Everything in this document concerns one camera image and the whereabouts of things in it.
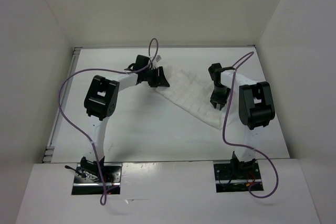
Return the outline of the white pleated skirt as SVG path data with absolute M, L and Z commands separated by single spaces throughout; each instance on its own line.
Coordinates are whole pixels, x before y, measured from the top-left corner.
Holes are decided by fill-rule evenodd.
M 226 110 L 218 110 L 210 103 L 214 90 L 210 79 L 173 66 L 167 66 L 164 72 L 170 86 L 157 87 L 156 92 L 205 124 L 223 128 Z

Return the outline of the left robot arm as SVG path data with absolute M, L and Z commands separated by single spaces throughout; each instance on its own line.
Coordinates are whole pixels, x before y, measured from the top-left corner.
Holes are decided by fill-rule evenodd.
M 115 112 L 120 91 L 147 82 L 151 88 L 169 87 L 163 67 L 145 69 L 139 73 L 117 74 L 111 80 L 103 76 L 93 77 L 84 100 L 84 107 L 89 117 L 88 135 L 95 150 L 88 151 L 80 166 L 86 170 L 86 176 L 93 182 L 104 177 L 104 139 L 107 123 Z

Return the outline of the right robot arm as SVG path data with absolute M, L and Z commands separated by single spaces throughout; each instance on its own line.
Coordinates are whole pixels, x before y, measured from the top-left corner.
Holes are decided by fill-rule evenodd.
M 215 108 L 226 108 L 224 143 L 235 148 L 230 172 L 235 178 L 243 178 L 255 164 L 261 129 L 275 118 L 270 84 L 257 82 L 234 70 L 216 70 L 210 77 L 214 84 L 210 103 Z M 242 137 L 235 143 L 226 136 L 229 119 Z

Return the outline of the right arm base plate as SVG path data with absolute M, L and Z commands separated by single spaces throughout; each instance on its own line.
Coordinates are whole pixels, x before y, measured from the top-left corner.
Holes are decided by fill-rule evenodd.
M 258 164 L 247 172 L 234 174 L 232 166 L 228 162 L 214 163 L 214 177 L 217 193 L 234 193 L 248 191 L 263 191 L 261 174 Z

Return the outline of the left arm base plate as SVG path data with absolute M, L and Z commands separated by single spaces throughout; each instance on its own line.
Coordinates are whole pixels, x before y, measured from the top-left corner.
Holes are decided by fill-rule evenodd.
M 105 163 L 103 168 L 103 180 L 108 195 L 119 195 L 121 190 L 122 164 Z M 76 166 L 72 195 L 101 195 L 103 184 L 100 177 L 90 174 L 81 169 L 80 164 Z

